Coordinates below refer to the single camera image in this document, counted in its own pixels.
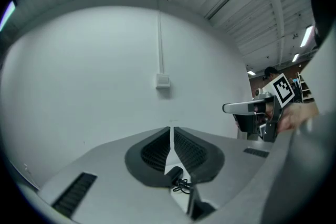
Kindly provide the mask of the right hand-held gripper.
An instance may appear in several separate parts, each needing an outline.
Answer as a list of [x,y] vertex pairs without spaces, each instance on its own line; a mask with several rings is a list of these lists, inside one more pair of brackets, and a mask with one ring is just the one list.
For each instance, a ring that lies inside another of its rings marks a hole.
[[278,122],[284,108],[295,94],[284,74],[271,80],[263,88],[256,90],[253,102],[223,104],[224,113],[233,114],[238,128],[242,132],[257,133],[265,142],[274,142],[278,134]]

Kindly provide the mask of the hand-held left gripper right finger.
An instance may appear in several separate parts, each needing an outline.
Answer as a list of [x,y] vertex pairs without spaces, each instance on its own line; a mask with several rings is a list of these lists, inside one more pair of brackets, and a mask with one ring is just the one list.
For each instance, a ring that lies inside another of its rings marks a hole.
[[223,207],[250,182],[272,146],[175,127],[174,150],[191,177],[189,205],[198,200]]

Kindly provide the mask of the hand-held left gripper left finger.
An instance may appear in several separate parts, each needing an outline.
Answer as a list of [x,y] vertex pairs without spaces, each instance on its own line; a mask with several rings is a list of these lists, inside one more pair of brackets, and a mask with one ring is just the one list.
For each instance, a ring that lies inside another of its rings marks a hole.
[[52,177],[40,198],[71,224],[188,224],[165,174],[170,128],[99,145]]

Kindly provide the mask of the person's right forearm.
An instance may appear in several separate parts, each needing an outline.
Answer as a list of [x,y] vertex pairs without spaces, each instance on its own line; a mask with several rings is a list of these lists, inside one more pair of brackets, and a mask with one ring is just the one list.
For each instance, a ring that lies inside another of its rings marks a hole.
[[301,106],[301,116],[300,116],[300,121],[301,123],[318,116],[319,109],[317,107],[317,104],[315,102],[310,102],[310,103],[304,103]]

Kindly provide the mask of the person's right hand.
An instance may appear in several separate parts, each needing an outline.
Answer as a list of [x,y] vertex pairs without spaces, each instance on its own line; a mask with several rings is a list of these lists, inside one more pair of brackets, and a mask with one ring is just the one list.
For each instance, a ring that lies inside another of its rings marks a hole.
[[301,103],[290,103],[282,112],[277,124],[277,133],[298,128],[305,120],[304,106]]

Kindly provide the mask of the grey shelf cabinet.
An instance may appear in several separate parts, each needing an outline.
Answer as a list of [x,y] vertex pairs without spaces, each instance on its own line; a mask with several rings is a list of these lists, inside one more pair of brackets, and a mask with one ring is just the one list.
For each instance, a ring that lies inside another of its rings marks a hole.
[[298,83],[301,91],[302,103],[309,103],[314,101],[314,97],[307,86],[306,81],[303,79],[301,73],[297,72]]

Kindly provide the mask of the white wall switch box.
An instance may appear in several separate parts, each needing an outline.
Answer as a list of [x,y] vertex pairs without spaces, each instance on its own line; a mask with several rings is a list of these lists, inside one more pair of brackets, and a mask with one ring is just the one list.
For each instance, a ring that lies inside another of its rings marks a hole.
[[157,73],[155,87],[157,89],[169,88],[170,87],[170,76],[164,73]]

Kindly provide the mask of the white wall conduit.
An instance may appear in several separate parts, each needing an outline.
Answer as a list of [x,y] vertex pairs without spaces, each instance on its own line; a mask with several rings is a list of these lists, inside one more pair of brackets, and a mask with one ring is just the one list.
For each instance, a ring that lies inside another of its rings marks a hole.
[[160,3],[159,2],[157,2],[157,11],[158,11],[157,43],[158,43],[159,73],[164,73],[163,50],[162,50],[162,30],[161,30],[161,11],[160,11]]

